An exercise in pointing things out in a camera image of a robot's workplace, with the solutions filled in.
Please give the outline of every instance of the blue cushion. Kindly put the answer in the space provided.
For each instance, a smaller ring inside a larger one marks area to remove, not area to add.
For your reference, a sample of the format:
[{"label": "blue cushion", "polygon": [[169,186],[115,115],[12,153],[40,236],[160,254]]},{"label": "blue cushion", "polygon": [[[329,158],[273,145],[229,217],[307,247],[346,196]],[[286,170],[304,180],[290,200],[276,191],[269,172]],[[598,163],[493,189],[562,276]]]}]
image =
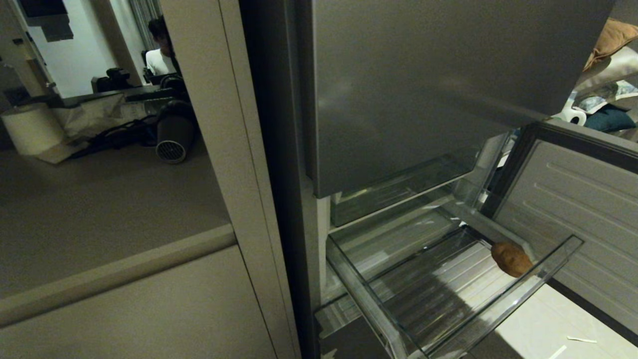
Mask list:
[{"label": "blue cushion", "polygon": [[602,132],[613,132],[634,128],[636,124],[625,111],[613,105],[606,105],[587,118],[585,127]]}]

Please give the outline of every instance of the vent grille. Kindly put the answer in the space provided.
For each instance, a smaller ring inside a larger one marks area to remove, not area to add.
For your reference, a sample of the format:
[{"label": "vent grille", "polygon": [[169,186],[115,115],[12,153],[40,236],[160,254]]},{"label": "vent grille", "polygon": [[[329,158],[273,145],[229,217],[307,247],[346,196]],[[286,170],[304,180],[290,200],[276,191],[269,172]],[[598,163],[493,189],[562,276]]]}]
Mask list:
[{"label": "vent grille", "polygon": [[186,149],[174,141],[162,141],[155,148],[159,159],[166,163],[178,164],[186,158]]}]

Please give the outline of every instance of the floor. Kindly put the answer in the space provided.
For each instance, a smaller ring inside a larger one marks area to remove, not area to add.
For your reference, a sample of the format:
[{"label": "floor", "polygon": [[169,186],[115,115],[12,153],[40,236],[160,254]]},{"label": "floor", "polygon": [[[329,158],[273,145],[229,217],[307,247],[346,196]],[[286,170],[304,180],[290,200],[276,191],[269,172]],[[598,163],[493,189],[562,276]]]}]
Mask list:
[{"label": "floor", "polygon": [[466,358],[637,359],[638,348],[544,285]]}]

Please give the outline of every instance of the orange pillow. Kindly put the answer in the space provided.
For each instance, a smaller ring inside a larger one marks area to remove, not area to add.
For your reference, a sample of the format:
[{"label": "orange pillow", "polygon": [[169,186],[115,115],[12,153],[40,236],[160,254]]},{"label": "orange pillow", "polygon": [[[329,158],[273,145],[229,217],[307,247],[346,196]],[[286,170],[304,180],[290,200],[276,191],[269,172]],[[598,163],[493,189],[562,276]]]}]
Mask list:
[{"label": "orange pillow", "polygon": [[605,57],[615,54],[623,46],[638,38],[638,27],[612,18],[607,19],[600,37],[585,64],[583,71],[603,61]]}]

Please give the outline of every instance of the dark hair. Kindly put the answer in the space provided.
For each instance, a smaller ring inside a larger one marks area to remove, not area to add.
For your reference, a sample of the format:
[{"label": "dark hair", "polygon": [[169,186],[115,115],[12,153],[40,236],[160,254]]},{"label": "dark hair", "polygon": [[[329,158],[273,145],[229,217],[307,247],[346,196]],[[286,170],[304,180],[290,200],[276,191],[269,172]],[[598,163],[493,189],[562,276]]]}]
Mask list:
[{"label": "dark hair", "polygon": [[164,15],[149,21],[149,31],[154,38],[159,38],[162,35],[168,35],[168,29],[166,28]]}]

